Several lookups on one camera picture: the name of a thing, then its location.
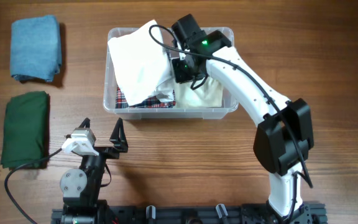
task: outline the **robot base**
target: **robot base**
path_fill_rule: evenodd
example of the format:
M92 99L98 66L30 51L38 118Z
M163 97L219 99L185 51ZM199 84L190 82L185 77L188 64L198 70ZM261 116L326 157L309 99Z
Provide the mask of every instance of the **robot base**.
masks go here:
M327 224L325 205L304 202L303 213L291 224ZM146 208L134 206L110 207L118 217L116 224L268 224L279 221L269 212L266 204L244 204L226 207L227 219L219 219L216 207L156 208L155 219L147 218ZM51 224L60 224L63 210L52 210Z

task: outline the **red and blue plaid fabric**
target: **red and blue plaid fabric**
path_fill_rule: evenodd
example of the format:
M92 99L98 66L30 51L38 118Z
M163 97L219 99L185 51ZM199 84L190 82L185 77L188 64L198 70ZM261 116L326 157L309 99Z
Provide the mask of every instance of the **red and blue plaid fabric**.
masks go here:
M116 109L118 108L173 108L176 105L175 101L168 103L161 103L157 97L150 97L143 102L128 106L127 100L125 99L124 93L117 87L117 97L116 97Z

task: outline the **green cloth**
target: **green cloth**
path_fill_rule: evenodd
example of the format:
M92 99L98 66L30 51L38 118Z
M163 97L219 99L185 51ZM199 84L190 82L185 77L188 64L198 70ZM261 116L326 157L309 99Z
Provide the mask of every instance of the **green cloth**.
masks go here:
M48 95L33 91L12 97L6 105L1 164L15 168L44 156Z

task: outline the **plastic bin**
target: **plastic bin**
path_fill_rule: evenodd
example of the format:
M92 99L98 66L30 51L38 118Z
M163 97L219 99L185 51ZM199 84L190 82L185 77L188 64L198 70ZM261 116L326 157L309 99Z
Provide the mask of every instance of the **plastic bin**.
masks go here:
M110 30L108 40L112 37L120 37L131 34L138 28L117 27ZM228 27L209 27L202 28L207 34L215 30L220 30L234 45L233 31ZM164 43L170 45L172 37L162 31ZM171 56L178 57L177 52L171 52ZM114 74L109 47L107 47L106 77L104 80L103 107L109 113L118 114L122 119L142 119L142 118L203 118L203 119L222 119L227 113L235 111L239 103L226 90L223 90L222 107L220 108L124 108L116 109L117 81Z

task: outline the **wooden table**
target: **wooden table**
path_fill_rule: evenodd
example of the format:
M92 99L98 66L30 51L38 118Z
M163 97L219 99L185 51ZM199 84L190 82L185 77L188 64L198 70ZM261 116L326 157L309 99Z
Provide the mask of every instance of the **wooden table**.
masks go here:
M0 4L0 156L6 103L34 90L51 96L51 153L85 117L96 145L109 144L118 119L102 106L109 30L151 19L171 26L191 12L200 26L230 27L243 59L269 85L309 103L315 147L307 165L315 187L303 182L302 197L325 203L330 223L358 223L358 1L16 2ZM20 84L9 76L11 24L46 14L62 23L62 74L52 84ZM108 161L112 184L99 195L110 205L267 200L268 173L254 156L255 126L243 108L222 120L139 120L124 126L129 152ZM60 177L80 161L60 153L45 170L20 171L9 181L12 194L33 219L49 223L51 209L63 205ZM0 223L27 223L5 193L7 173L0 165Z

